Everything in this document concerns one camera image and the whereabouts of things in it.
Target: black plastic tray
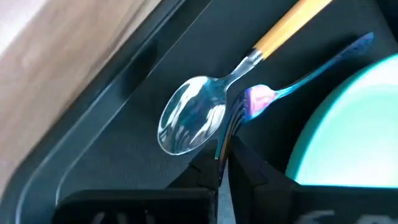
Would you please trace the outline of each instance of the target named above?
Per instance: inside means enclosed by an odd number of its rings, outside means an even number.
[[[4,193],[0,221],[50,223],[57,202],[79,190],[165,187],[195,155],[172,157],[158,146],[157,122],[167,100],[190,77],[229,73],[295,2],[162,1],[21,164]],[[368,54],[275,102],[240,130],[241,139],[284,172],[300,130],[325,96],[355,71],[397,51],[377,4],[334,0],[230,89],[232,100],[259,83],[286,86],[371,31]]]

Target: spoon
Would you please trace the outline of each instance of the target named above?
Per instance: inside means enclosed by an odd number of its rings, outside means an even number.
[[[224,174],[225,162],[228,156],[228,142],[232,135],[235,135],[239,128],[258,117],[272,102],[284,96],[287,96],[299,89],[301,86],[313,80],[325,70],[332,67],[336,63],[346,60],[355,55],[363,54],[373,41],[373,33],[370,32],[351,45],[347,46],[341,52],[336,54],[332,59],[324,63],[321,67],[310,72],[302,79],[289,85],[281,90],[272,90],[266,85],[252,86],[240,93],[233,101],[231,110],[229,111],[226,121],[221,127],[221,137],[218,141],[215,159],[219,159],[219,179],[220,184]]]
[[[270,56],[332,0],[299,0],[226,77],[194,77],[178,88],[160,117],[157,140],[170,155],[202,145],[220,126],[229,86]]]

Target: cutlery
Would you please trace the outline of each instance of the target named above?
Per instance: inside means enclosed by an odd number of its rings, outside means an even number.
[[[157,140],[170,155],[181,155],[202,145],[220,126],[226,92],[233,82],[270,56],[332,0],[299,0],[253,47],[226,77],[194,77],[177,89],[160,117]]]
[[[364,53],[371,45],[372,41],[373,33],[370,32],[343,49],[340,53],[336,54],[332,59],[324,63],[315,71],[310,72],[302,79],[281,90],[275,91],[271,90],[266,85],[256,85],[240,93],[234,99],[231,110],[229,111],[230,113],[227,114],[227,119],[222,125],[221,137],[217,145],[215,159],[219,159],[220,162],[220,183],[224,173],[226,158],[228,156],[228,141],[232,135],[235,135],[238,132],[239,128],[243,124],[259,116],[275,100],[291,94],[336,63]]]

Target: wooden countertop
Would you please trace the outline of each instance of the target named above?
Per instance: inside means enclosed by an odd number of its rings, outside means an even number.
[[[0,195],[30,150],[159,2],[0,1]]]

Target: spoon bowl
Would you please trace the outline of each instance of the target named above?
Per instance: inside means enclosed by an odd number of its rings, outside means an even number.
[[[157,140],[166,153],[194,150],[218,129],[226,108],[226,95],[218,80],[194,77],[173,94],[157,130]]]

